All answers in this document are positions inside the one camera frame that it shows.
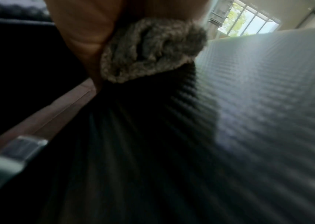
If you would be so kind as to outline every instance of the window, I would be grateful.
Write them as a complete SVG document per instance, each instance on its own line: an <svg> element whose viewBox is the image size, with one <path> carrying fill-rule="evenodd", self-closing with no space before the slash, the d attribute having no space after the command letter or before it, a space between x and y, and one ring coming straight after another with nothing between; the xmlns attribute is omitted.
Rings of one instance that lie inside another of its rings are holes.
<svg viewBox="0 0 315 224"><path fill-rule="evenodd" d="M269 18L254 9L253 7L235 0L219 31L230 36L238 37L243 35L264 34L275 31L279 21Z"/></svg>

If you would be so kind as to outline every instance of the gray fuzzy fabric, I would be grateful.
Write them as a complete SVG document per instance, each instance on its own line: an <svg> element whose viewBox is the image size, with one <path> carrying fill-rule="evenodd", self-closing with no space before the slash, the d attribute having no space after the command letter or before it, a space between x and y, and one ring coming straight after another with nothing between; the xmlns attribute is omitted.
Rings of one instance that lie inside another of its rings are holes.
<svg viewBox="0 0 315 224"><path fill-rule="evenodd" d="M191 63L207 43L192 21L145 18L120 28L103 50L101 76L124 83Z"/></svg>

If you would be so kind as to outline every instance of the tree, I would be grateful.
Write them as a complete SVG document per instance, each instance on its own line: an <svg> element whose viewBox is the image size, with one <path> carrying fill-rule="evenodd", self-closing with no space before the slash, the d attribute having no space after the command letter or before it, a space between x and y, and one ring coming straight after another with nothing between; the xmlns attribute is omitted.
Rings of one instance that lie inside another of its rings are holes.
<svg viewBox="0 0 315 224"><path fill-rule="evenodd" d="M232 31L230 31L229 36L230 37L235 37L239 33L240 29L246 22L246 15L243 13L241 14L240 18L237 20L236 24L234 27L232 25L235 23L237 17L240 15L243 7L238 5L237 3L234 3L230 13L228 14L226 20L224 21L223 27L221 28L221 31L227 33L231 28Z"/></svg>

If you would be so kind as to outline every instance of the hand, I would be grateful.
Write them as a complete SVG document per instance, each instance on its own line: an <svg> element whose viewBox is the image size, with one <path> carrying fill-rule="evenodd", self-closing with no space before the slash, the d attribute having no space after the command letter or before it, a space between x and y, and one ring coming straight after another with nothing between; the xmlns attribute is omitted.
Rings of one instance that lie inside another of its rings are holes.
<svg viewBox="0 0 315 224"><path fill-rule="evenodd" d="M120 17L198 19L209 0L45 0L69 49L83 63L97 90L100 55Z"/></svg>

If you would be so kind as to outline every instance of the wooden floor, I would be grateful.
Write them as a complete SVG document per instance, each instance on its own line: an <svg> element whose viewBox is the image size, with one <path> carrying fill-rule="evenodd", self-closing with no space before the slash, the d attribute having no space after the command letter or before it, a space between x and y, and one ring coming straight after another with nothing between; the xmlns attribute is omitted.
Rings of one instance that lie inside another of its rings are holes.
<svg viewBox="0 0 315 224"><path fill-rule="evenodd" d="M0 135L0 150L20 135L33 135L52 140L95 95L96 90L92 80L84 81L51 105Z"/></svg>

